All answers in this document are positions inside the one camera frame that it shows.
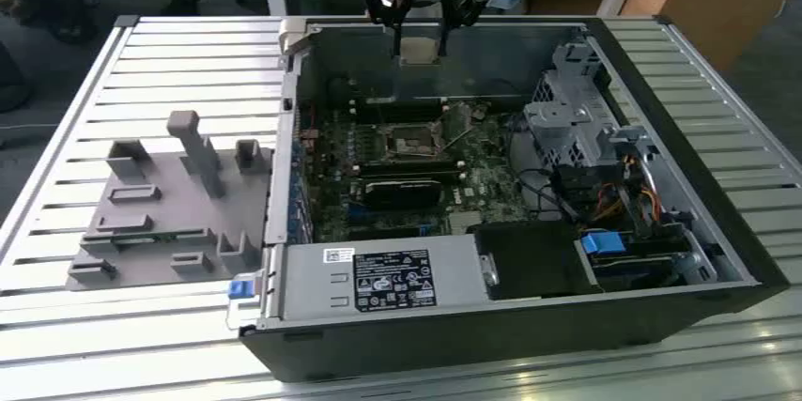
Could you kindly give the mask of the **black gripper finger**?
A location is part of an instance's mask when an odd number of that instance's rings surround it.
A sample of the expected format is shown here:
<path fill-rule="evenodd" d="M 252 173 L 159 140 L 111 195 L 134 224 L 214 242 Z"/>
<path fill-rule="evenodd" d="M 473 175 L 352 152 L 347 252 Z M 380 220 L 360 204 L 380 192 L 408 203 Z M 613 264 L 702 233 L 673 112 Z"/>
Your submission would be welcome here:
<path fill-rule="evenodd" d="M 406 18 L 406 0 L 392 0 L 387 6 L 382 0 L 366 0 L 371 21 L 382 24 L 394 31 L 391 56 L 400 55 L 402 23 Z"/>
<path fill-rule="evenodd" d="M 442 0 L 440 5 L 438 56 L 446 56 L 450 32 L 463 26 L 471 26 L 478 21 L 482 3 L 477 0 Z"/>

